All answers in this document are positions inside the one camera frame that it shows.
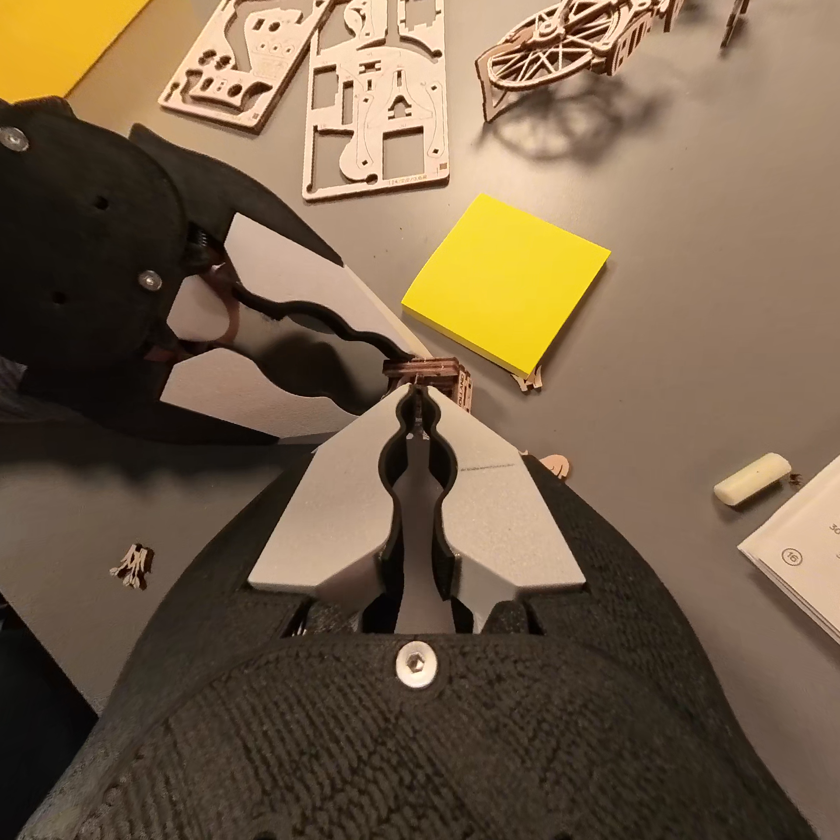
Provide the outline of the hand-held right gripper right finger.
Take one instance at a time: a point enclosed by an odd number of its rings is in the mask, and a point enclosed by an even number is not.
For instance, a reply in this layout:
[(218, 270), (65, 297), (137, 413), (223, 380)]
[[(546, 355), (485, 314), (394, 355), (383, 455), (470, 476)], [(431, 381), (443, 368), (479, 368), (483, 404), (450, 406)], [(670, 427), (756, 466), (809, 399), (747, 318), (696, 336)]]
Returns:
[(434, 580), (456, 632), (480, 633), (498, 603), (582, 590), (584, 573), (514, 445), (431, 385), (418, 405), (443, 489)]

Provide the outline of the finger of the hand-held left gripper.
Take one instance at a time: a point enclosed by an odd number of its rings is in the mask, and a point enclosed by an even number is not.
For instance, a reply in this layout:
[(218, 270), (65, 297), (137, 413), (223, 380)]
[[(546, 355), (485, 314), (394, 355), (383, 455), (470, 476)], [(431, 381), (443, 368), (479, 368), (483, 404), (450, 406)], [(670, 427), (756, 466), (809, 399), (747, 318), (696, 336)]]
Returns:
[(290, 440), (323, 440), (355, 420), (326, 397), (283, 391), (255, 362), (227, 349), (175, 364), (161, 401)]
[(428, 357), (419, 338), (348, 267), (240, 213), (225, 248), (249, 306), (277, 320), (316, 319), (342, 340), (368, 343), (391, 360)]

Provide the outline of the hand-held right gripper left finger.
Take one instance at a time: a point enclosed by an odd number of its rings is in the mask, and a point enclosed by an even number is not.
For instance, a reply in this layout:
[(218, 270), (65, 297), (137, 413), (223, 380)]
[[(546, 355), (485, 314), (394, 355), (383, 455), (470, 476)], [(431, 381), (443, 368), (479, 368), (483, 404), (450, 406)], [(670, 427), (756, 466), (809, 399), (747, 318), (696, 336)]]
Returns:
[(321, 444), (262, 549), (248, 584), (297, 593), (357, 615), (361, 630), (396, 630), (404, 593), (401, 502), (415, 386), (402, 385)]

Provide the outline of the small wooden crate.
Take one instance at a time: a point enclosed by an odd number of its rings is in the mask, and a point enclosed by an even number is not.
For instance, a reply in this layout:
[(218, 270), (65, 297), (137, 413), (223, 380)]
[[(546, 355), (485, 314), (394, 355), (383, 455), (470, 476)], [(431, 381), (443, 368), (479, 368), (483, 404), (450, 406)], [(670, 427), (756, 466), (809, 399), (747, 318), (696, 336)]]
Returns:
[(385, 360), (382, 372), (387, 379), (387, 394), (405, 384), (433, 386), (467, 413), (471, 413), (471, 376), (456, 357)]

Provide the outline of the person's left forearm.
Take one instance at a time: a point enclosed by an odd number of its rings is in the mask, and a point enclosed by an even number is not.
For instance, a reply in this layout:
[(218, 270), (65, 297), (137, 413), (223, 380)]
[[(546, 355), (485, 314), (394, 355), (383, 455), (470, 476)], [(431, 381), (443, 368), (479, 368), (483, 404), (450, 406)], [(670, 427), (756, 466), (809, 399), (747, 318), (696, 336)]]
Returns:
[(31, 408), (18, 387), (25, 367), (1, 357), (1, 422), (23, 422), (29, 419)]

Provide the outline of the wooden bicycle model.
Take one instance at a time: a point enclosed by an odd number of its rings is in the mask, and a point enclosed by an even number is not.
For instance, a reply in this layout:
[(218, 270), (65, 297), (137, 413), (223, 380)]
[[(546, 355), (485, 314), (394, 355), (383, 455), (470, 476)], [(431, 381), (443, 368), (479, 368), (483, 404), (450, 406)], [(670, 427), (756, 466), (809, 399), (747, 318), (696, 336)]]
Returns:
[(526, 93), (582, 72), (614, 77), (658, 20), (683, 1), (561, 1), (522, 20), (476, 59), (486, 123)]

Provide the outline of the person's left hand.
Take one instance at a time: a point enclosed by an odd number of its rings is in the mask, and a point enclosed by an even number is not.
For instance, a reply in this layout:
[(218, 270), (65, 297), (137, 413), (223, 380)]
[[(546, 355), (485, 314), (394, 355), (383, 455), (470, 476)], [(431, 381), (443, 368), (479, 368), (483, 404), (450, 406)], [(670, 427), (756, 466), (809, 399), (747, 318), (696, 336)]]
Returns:
[(225, 331), (213, 342), (222, 347), (233, 347), (240, 327), (240, 300), (235, 294), (238, 278), (235, 270), (223, 262), (199, 276), (216, 298), (221, 302), (227, 317)]

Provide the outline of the wooden cut-out sheet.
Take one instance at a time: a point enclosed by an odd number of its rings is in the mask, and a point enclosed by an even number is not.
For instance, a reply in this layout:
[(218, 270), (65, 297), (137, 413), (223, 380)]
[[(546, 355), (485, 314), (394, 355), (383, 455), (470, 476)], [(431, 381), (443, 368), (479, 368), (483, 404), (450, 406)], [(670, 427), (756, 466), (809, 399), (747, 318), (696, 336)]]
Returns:
[(158, 102), (166, 110), (257, 133), (297, 72), (335, 2), (298, 7), (258, 2), (244, 21), (246, 63), (228, 39), (242, 2), (219, 2)]
[(447, 183), (445, 3), (334, 2), (327, 20), (310, 48), (303, 200)]

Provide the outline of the yellow paper sheet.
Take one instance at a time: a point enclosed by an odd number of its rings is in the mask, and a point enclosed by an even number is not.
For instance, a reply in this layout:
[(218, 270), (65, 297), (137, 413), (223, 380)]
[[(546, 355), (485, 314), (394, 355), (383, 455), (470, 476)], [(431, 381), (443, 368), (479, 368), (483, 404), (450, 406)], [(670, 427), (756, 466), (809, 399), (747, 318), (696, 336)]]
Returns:
[(1, 98), (65, 96), (146, 1), (2, 1)]

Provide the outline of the yellow sticky note pad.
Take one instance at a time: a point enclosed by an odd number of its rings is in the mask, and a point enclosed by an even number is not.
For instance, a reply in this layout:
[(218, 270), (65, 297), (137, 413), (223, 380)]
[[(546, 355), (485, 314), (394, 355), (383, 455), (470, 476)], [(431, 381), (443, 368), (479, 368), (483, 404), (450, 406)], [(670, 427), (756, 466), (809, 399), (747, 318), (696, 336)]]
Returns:
[(403, 309), (522, 379), (611, 251), (480, 194), (416, 275)]

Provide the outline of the pale wax stick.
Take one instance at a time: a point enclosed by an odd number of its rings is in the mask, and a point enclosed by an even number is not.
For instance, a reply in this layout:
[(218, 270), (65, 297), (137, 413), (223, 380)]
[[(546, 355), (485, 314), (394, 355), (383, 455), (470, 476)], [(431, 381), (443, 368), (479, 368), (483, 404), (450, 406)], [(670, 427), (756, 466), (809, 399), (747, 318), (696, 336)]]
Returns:
[(736, 508), (759, 495), (791, 473), (791, 463), (782, 455), (768, 453), (741, 467), (712, 489), (721, 504)]

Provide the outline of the instruction booklet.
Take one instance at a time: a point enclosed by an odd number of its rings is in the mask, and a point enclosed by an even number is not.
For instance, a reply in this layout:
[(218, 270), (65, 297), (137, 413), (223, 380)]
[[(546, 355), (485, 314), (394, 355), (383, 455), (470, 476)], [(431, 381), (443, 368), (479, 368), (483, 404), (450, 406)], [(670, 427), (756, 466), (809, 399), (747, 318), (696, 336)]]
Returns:
[(738, 546), (835, 642), (839, 641), (839, 458)]

